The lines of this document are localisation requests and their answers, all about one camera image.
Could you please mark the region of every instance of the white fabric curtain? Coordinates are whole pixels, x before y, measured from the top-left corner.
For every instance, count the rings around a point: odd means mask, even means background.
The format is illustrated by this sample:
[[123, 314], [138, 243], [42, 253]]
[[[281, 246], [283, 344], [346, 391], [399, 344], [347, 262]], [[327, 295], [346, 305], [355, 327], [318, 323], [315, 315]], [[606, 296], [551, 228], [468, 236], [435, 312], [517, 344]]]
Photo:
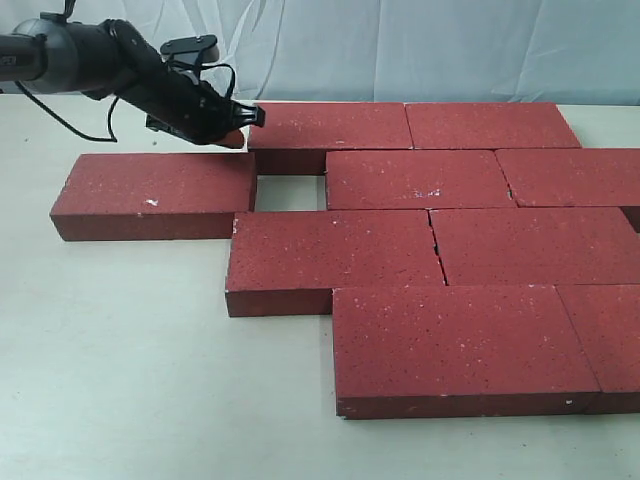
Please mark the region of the white fabric curtain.
[[[7, 33], [63, 0], [3, 3]], [[640, 101], [638, 0], [78, 0], [105, 18], [216, 34], [244, 99]]]

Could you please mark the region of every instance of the red paving brick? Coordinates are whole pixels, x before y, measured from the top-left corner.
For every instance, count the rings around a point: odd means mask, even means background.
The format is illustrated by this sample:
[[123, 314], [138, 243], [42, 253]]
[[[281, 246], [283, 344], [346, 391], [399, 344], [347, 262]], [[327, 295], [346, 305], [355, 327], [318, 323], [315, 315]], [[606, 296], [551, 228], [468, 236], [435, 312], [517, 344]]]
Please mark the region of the red paving brick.
[[491, 151], [327, 155], [330, 210], [515, 207]]
[[444, 284], [424, 211], [239, 214], [235, 232], [233, 317], [328, 314], [337, 287]]
[[640, 283], [640, 241], [617, 208], [438, 210], [450, 285]]
[[551, 103], [413, 103], [407, 115], [415, 148], [579, 148]]
[[252, 154], [83, 155], [51, 218], [67, 241], [231, 238], [255, 196]]
[[337, 413], [581, 412], [599, 391], [552, 286], [338, 289]]
[[249, 150], [263, 175], [323, 175], [331, 150], [410, 149], [402, 103], [264, 103], [267, 125]]
[[524, 207], [640, 206], [640, 149], [499, 150]]
[[589, 413], [640, 412], [640, 286], [563, 286], [602, 394]]

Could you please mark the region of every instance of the white table surface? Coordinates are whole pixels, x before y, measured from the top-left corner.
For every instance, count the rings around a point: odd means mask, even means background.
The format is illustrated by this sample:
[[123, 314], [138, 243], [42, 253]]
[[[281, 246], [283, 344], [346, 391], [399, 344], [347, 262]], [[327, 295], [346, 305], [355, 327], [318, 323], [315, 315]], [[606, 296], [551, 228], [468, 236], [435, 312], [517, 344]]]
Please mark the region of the white table surface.
[[[107, 104], [48, 102], [104, 132]], [[640, 147], [640, 107], [561, 110], [585, 146]], [[63, 243], [80, 153], [213, 150], [143, 125], [121, 105], [121, 143], [87, 143], [0, 96], [0, 479], [640, 478], [638, 415], [335, 417], [330, 319], [228, 318], [228, 241]], [[261, 210], [322, 207], [316, 178], [260, 187]]]

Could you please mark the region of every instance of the black mount bracket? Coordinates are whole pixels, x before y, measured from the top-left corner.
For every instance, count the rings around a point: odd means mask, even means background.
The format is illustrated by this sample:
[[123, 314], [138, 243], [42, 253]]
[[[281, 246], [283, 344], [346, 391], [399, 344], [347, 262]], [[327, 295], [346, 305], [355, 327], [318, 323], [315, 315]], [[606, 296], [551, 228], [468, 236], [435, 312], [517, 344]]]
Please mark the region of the black mount bracket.
[[64, 13], [48, 13], [42, 12], [40, 14], [40, 18], [42, 20], [49, 20], [54, 23], [65, 24], [67, 20], [71, 18], [73, 15], [73, 10], [76, 7], [76, 0], [65, 0], [64, 1]]

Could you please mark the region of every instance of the red brick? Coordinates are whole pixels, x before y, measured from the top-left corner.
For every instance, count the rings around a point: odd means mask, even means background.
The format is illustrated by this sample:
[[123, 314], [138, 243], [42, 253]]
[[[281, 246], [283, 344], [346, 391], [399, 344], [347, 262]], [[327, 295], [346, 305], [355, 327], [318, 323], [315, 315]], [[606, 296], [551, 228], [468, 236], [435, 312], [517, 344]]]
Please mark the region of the red brick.
[[450, 285], [640, 283], [640, 242], [612, 207], [431, 213]]
[[551, 103], [414, 103], [407, 115], [419, 149], [580, 147]]
[[332, 210], [515, 207], [490, 151], [356, 151], [327, 155]]
[[599, 391], [552, 286], [339, 289], [337, 413], [571, 414]]
[[83, 155], [51, 219], [66, 241], [231, 238], [255, 196], [252, 154]]
[[229, 314], [320, 315], [332, 289], [443, 285], [424, 211], [239, 214]]
[[402, 103], [265, 103], [267, 125], [252, 128], [249, 150], [261, 175], [324, 175], [326, 152], [410, 149]]
[[640, 231], [640, 149], [500, 150], [523, 207], [622, 207]]
[[639, 413], [640, 286], [558, 290], [602, 389], [588, 412]]

